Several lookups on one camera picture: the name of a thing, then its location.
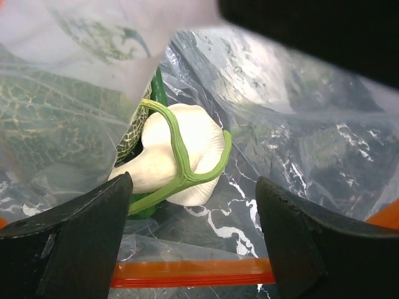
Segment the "fake green netted melon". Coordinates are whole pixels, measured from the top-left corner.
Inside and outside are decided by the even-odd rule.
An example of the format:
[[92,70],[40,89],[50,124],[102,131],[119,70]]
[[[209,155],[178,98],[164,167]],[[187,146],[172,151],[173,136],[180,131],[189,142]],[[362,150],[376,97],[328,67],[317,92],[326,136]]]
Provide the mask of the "fake green netted melon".
[[170,106],[173,34],[218,19],[194,2],[2,1],[2,169],[51,203],[110,181],[138,108]]

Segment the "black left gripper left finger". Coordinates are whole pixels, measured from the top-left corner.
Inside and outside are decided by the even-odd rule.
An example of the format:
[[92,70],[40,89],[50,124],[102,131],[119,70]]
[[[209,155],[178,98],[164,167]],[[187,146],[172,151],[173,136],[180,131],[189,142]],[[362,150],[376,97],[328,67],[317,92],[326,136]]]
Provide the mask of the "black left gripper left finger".
[[1,229],[1,298],[107,298],[132,180],[125,173]]

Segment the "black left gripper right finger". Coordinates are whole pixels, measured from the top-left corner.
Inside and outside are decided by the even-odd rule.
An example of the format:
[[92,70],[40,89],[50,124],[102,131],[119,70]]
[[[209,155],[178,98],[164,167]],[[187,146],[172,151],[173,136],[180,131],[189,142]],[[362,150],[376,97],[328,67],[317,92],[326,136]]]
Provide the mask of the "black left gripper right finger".
[[257,212],[281,298],[397,298],[398,231],[304,199],[261,176]]

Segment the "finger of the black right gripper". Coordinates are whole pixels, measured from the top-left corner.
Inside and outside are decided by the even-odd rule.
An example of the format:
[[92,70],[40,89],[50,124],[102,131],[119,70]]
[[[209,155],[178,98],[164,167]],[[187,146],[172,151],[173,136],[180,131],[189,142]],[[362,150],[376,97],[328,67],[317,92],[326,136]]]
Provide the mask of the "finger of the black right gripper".
[[218,1],[222,17],[398,88],[398,1]]

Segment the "fake white mushroom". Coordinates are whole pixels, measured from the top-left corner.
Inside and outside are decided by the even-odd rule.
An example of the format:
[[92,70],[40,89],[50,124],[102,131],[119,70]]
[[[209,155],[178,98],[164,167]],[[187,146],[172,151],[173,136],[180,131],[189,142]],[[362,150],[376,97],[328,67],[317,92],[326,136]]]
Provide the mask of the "fake white mushroom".
[[[206,204],[229,158],[229,133],[199,105],[177,103],[163,107],[157,104],[155,108],[170,129],[174,176],[163,188],[136,202],[135,206],[146,208],[162,200],[186,207]],[[108,178],[121,174],[128,173],[112,170]]]

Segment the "clear zip bag with vegetables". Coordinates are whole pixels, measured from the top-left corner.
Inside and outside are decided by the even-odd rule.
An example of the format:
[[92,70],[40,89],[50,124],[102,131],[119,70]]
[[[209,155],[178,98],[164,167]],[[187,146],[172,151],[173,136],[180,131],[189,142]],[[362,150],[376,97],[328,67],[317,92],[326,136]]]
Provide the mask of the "clear zip bag with vegetables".
[[[204,4],[219,16],[217,1],[156,2]],[[326,209],[398,231],[398,109],[375,104],[379,84],[230,26],[220,16],[176,31],[159,68],[167,105],[199,105],[231,134],[225,170],[209,201],[194,207],[223,198],[223,178],[242,153],[257,174],[254,211],[233,217],[253,220],[263,237],[256,202],[261,176]],[[5,226],[67,201],[35,199],[1,167]],[[156,211],[166,214],[172,207],[194,208],[162,201]],[[276,284],[267,248],[234,254],[126,234],[128,218],[127,212],[110,289]]]

